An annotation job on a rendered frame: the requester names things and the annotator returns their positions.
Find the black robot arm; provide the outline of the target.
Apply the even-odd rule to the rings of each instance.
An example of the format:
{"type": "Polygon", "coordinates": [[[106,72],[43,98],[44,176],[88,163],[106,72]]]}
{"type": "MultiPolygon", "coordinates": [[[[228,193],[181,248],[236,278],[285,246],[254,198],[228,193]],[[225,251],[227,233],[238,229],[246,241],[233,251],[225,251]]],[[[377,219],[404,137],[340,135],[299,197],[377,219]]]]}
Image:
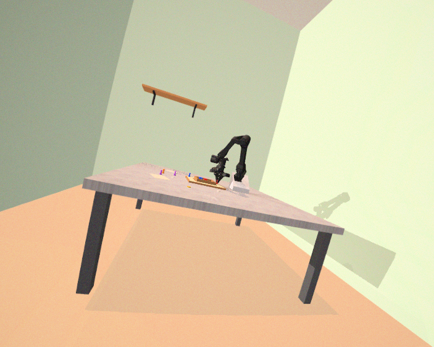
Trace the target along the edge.
{"type": "MultiPolygon", "coordinates": [[[[247,153],[247,148],[248,145],[251,141],[251,137],[249,135],[242,135],[242,136],[234,136],[231,141],[229,142],[229,144],[226,145],[225,148],[223,148],[223,150],[221,150],[221,152],[218,153],[217,156],[212,155],[211,156],[211,162],[216,163],[216,164],[220,164],[220,165],[225,165],[226,161],[229,161],[228,158],[224,158],[229,149],[236,143],[236,144],[240,144],[241,146],[241,154],[240,154],[240,162],[236,165],[236,174],[234,175],[234,179],[237,182],[241,182],[241,180],[243,179],[244,175],[246,174],[246,164],[245,164],[245,160],[246,160],[246,153],[247,153]]],[[[212,172],[217,173],[217,172],[221,172],[221,167],[212,167],[212,172]]]]}

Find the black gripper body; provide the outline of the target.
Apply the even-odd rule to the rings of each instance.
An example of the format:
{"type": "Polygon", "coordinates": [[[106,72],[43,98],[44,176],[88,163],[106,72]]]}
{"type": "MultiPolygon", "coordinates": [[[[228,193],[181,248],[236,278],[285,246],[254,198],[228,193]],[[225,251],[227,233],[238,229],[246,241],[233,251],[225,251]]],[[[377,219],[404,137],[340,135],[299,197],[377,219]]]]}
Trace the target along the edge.
{"type": "Polygon", "coordinates": [[[224,176],[224,177],[230,177],[230,174],[229,173],[224,173],[224,168],[225,168],[225,166],[224,165],[220,165],[220,164],[218,164],[218,167],[221,167],[221,172],[219,173],[219,172],[217,172],[217,173],[215,173],[215,174],[220,174],[221,176],[224,176]]]}

